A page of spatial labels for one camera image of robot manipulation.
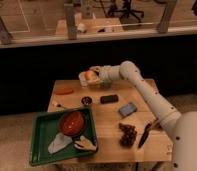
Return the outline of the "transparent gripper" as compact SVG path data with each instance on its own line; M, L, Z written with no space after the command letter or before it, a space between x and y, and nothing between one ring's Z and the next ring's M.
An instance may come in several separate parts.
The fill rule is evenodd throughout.
M82 87L99 85L99 67L90 67L87 71L80 72L79 81Z

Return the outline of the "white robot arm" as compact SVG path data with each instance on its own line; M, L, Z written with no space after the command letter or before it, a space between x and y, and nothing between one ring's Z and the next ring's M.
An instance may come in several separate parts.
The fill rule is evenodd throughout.
M78 75L81 85L98 85L113 80L129 81L156 117L146 126L139 148L147 140L150 131L160 125L173 142L171 171L197 171L197 111L181 114L158 91L141 76L138 67L131 61L115 66L92 66Z

